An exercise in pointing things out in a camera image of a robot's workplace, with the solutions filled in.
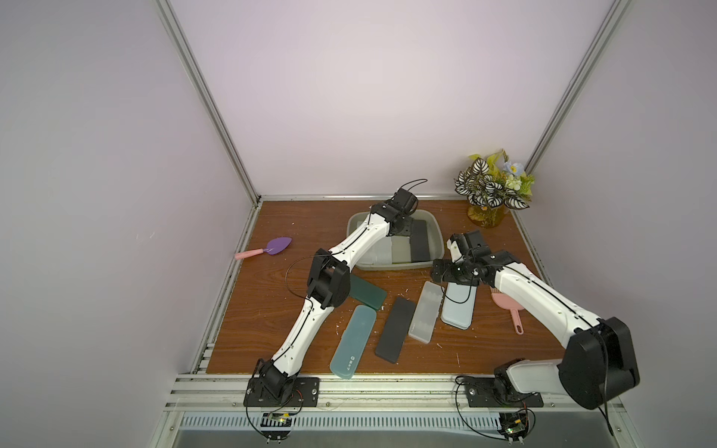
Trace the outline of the frosted white case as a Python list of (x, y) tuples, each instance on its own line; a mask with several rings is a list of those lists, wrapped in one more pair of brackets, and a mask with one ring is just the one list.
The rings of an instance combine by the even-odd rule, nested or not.
[(369, 265), (392, 265), (392, 239), (387, 237), (379, 240), (365, 254), (362, 261)]
[(431, 342), (436, 320), (443, 302), (443, 290), (434, 283), (427, 281), (421, 291), (414, 312), (408, 336), (427, 345)]
[(408, 236), (394, 235), (391, 237), (391, 258), (393, 264), (412, 262), (412, 249)]

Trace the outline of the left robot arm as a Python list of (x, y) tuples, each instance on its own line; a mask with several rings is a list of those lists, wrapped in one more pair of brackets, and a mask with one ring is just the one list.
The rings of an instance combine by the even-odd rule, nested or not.
[(258, 361), (255, 389), (280, 403), (289, 400), (310, 345), (327, 317), (349, 296), (353, 268), (380, 240), (408, 229), (417, 207), (416, 196), (400, 189), (386, 201), (373, 205), (365, 220), (343, 242), (329, 250), (317, 250), (300, 315), (270, 360)]

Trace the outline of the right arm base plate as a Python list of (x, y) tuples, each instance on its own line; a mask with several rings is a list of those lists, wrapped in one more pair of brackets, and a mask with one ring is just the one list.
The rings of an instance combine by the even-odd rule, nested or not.
[(543, 408), (540, 393), (521, 393), (496, 377), (463, 378), (464, 395), (471, 408)]

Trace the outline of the teal translucent pencil case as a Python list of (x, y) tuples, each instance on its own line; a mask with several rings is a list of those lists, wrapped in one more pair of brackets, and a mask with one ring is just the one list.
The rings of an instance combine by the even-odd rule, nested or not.
[(345, 380), (354, 376), (376, 318), (375, 309), (367, 305), (356, 307), (330, 362), (330, 371), (334, 375)]

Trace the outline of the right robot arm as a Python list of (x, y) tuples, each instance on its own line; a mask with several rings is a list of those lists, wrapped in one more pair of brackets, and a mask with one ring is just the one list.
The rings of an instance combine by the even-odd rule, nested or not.
[(630, 329), (570, 301), (507, 251), (458, 261), (435, 259), (431, 279), (465, 286), (488, 285), (520, 304), (565, 348), (560, 360), (517, 360), (495, 370), (494, 389), (509, 395), (556, 394), (597, 409), (640, 384)]

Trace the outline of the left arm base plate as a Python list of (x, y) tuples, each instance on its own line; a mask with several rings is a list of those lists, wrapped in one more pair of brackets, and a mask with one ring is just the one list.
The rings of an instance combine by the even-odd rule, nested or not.
[(280, 386), (267, 379), (251, 378), (246, 388), (243, 405), (251, 407), (317, 407), (319, 377), (292, 377)]

